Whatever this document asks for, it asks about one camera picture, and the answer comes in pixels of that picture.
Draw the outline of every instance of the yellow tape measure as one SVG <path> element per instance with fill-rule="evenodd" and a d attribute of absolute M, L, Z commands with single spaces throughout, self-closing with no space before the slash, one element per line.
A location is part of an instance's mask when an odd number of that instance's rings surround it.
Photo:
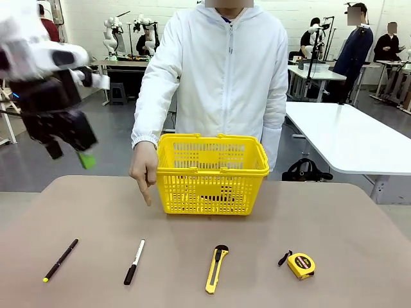
<path fill-rule="evenodd" d="M 299 280 L 314 276 L 314 260 L 308 257 L 306 254 L 293 254 L 293 252 L 290 250 L 280 261 L 278 261 L 278 266 L 283 265 L 285 260 L 288 260 L 288 266 L 291 268 L 291 270 Z"/>
<path fill-rule="evenodd" d="M 218 245 L 214 249 L 213 259 L 211 261 L 210 272 L 207 278 L 205 290 L 209 294 L 214 294 L 218 282 L 218 274 L 220 274 L 221 263 L 225 255 L 229 253 L 229 248 L 226 245 Z"/>

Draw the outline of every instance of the concrete floor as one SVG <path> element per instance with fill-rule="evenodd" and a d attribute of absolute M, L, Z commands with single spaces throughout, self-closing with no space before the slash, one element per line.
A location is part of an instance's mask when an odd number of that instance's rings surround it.
<path fill-rule="evenodd" d="M 65 144 L 62 144 L 65 156 L 58 161 L 51 160 L 46 150 L 23 132 L 17 136 L 18 144 L 0 146 L 0 191 L 37 193 L 64 175 L 127 176 L 132 157 L 130 132 L 134 122 L 134 103 L 102 107 L 102 101 L 103 93 L 98 92 L 85 100 L 83 108 L 100 141 L 93 149 L 98 163 L 94 169 L 82 169 L 75 152 Z M 361 111 L 411 138 L 411 116 L 396 108 L 376 104 L 367 91 L 360 93 L 359 102 Z M 165 126 L 171 125 L 168 118 Z M 304 141 L 291 138 L 294 130 L 292 126 L 284 126 L 277 165 L 270 180 L 280 180 L 282 172 L 300 158 Z M 328 171 L 328 165 L 315 151 L 311 151 L 310 158 L 322 171 Z M 408 153 L 398 153 L 398 159 L 404 160 L 405 164 L 408 163 L 407 158 Z M 335 182 L 351 183 L 367 193 L 371 192 L 372 186 L 363 176 L 331 172 Z M 410 185 L 411 177 L 393 176 L 380 203 L 388 204 L 381 207 L 411 239 L 411 207 L 406 206 L 411 205 Z M 1 193 L 0 229 L 24 210 L 34 196 Z"/>

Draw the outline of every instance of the jacket zipper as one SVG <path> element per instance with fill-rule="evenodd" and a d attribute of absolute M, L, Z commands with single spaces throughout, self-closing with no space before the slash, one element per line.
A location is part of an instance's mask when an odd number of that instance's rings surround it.
<path fill-rule="evenodd" d="M 229 107 L 229 99 L 230 99 L 230 92 L 231 92 L 231 55 L 233 50 L 233 34 L 232 34 L 232 24 L 230 24 L 230 42 L 229 42 L 229 54 L 227 60 L 227 76 L 226 76 L 226 83 L 225 83 L 225 91 L 224 91 L 224 100 L 223 100 L 223 133 L 227 133 L 227 125 L 226 125 L 226 118 L 228 113 Z"/>

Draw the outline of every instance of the black bag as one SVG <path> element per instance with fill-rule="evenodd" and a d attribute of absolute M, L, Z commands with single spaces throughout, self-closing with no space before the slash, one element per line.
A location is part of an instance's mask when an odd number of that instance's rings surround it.
<path fill-rule="evenodd" d="M 304 164 L 308 164 L 306 171 L 302 170 Z M 323 180 L 331 181 L 333 178 L 332 174 L 321 172 L 315 163 L 308 158 L 300 159 L 287 172 L 283 173 L 283 181 L 287 182 L 321 182 Z"/>

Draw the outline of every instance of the hood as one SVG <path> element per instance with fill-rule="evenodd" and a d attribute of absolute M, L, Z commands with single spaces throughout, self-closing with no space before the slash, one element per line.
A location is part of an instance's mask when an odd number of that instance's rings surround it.
<path fill-rule="evenodd" d="M 222 21 L 221 15 L 216 11 L 215 8 L 206 8 L 206 4 L 204 3 L 204 0 L 201 1 L 201 3 L 198 3 L 195 9 L 210 19 L 214 19 L 216 21 Z M 254 7 L 247 8 L 245 12 L 243 13 L 243 15 L 240 16 L 240 18 L 237 20 L 237 22 L 242 22 L 242 21 L 246 21 L 248 19 L 254 18 L 262 14 L 263 12 L 264 12 L 263 9 L 260 6 L 256 5 L 256 2 L 254 1 Z"/>

